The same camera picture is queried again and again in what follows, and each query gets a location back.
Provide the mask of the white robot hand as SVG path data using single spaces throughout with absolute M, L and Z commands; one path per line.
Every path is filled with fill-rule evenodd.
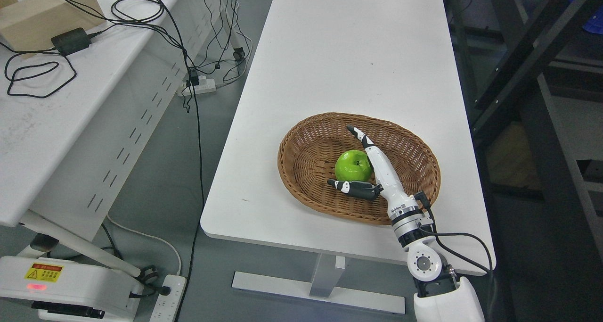
M 404 214 L 415 210 L 415 200 L 405 193 L 400 178 L 385 152 L 375 146 L 370 137 L 357 127 L 347 125 L 346 129 L 366 150 L 378 184 L 336 179 L 328 179 L 327 184 L 353 198 L 373 201 L 381 195 L 386 199 L 388 214 Z

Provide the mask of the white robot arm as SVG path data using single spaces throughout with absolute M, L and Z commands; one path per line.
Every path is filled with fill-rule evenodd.
M 347 129 L 361 141 L 377 183 L 335 179 L 327 182 L 350 197 L 386 199 L 387 215 L 407 254 L 408 270 L 416 286 L 413 298 L 416 320 L 483 322 L 484 313 L 469 279 L 458 275 L 446 258 L 431 246 L 436 239 L 435 222 L 431 213 L 424 213 L 419 207 L 420 203 L 425 208 L 431 207 L 426 195 L 407 194 L 386 154 L 357 127 L 348 125 Z

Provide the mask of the white robot base unit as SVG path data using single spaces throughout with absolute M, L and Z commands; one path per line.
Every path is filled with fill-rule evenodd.
M 58 322 L 131 322 L 144 289 L 122 271 L 55 258 L 4 256 L 0 270 L 2 297 Z

